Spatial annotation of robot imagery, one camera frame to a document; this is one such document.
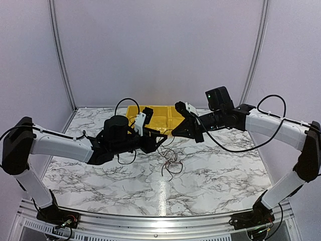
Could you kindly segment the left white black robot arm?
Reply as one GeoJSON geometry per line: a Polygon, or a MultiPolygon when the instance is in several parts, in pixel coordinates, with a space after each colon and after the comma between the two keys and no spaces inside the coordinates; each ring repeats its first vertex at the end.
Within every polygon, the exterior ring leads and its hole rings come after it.
{"type": "Polygon", "coordinates": [[[33,199],[38,208],[37,218],[57,225],[68,221],[76,224],[79,214],[59,208],[53,192],[40,180],[29,164],[30,155],[48,155],[77,160],[88,165],[102,165],[122,153],[146,154],[155,152],[168,138],[160,131],[147,128],[149,122],[144,113],[139,113],[134,126],[127,117],[115,115],[104,122],[96,137],[82,134],[67,136],[35,125],[28,116],[22,118],[2,136],[2,169],[14,176],[19,185],[33,199]]]}

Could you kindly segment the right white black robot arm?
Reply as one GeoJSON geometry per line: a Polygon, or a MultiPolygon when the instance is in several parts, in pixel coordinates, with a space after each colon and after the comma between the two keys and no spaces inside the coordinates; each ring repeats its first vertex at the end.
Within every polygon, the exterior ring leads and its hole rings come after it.
{"type": "Polygon", "coordinates": [[[231,217],[236,229],[267,223],[274,219],[272,210],[284,199],[293,196],[305,183],[315,180],[320,171],[320,124],[287,119],[260,110],[259,106],[241,104],[234,106],[226,87],[221,86],[205,93],[211,113],[199,116],[187,102],[175,104],[184,120],[171,132],[203,142],[203,134],[220,129],[237,129],[267,136],[268,141],[278,140],[300,151],[293,169],[253,204],[252,210],[231,217]]]}

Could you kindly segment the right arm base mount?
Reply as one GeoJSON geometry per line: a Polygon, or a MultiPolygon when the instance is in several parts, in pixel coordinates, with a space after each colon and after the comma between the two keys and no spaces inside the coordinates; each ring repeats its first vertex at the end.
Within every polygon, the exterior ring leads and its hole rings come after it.
{"type": "Polygon", "coordinates": [[[274,221],[275,217],[272,212],[263,213],[252,210],[231,215],[229,224],[233,226],[235,230],[239,230],[264,224],[272,224],[274,221]]]}

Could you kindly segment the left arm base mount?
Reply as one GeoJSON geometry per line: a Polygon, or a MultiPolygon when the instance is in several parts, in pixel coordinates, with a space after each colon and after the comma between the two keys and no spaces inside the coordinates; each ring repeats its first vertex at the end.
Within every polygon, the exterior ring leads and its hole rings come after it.
{"type": "Polygon", "coordinates": [[[71,228],[77,228],[79,218],[80,218],[80,213],[66,211],[66,210],[62,210],[58,214],[45,215],[41,212],[37,213],[38,220],[41,220],[50,224],[54,224],[55,226],[61,226],[62,224],[65,223],[66,226],[71,228]]]}

